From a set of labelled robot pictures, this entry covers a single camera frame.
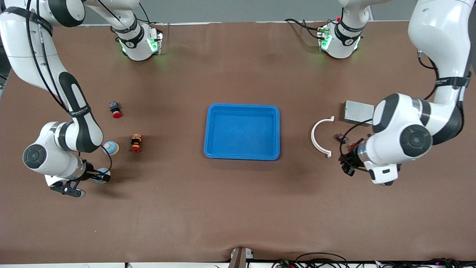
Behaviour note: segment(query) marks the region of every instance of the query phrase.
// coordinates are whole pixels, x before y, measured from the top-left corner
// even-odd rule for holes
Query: table surface
[[[269,259],[311,251],[349,260],[475,259],[473,85],[462,134],[404,164],[391,187],[341,171],[333,136],[350,124],[319,126],[330,159],[310,141],[313,124],[342,116],[345,100],[377,104],[394,92],[431,91],[434,74],[418,64],[407,25],[369,23],[346,60],[321,54],[295,24],[170,26],[162,56],[143,62],[122,55],[106,27],[55,30],[104,141],[120,151],[109,183],[80,184],[85,198],[48,189],[21,156],[45,123],[69,118],[48,92],[12,75],[0,100],[0,262],[211,262],[237,246]],[[111,117],[111,101],[124,117]],[[279,159],[206,158],[213,103],[277,106]],[[359,127],[349,138],[369,132]],[[138,154],[128,151],[135,133],[143,137]],[[109,165],[100,150],[81,156]]]

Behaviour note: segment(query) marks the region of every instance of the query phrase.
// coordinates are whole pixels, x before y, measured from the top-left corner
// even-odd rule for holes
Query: gray metal box
[[[344,104],[344,122],[358,124],[367,119],[372,119],[374,115],[374,106],[365,103],[346,101]],[[370,126],[372,121],[362,124],[362,126]]]

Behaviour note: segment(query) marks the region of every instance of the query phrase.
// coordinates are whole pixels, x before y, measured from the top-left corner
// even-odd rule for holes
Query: blue plastic tray
[[[203,151],[210,158],[276,160],[279,109],[272,105],[212,104]]]

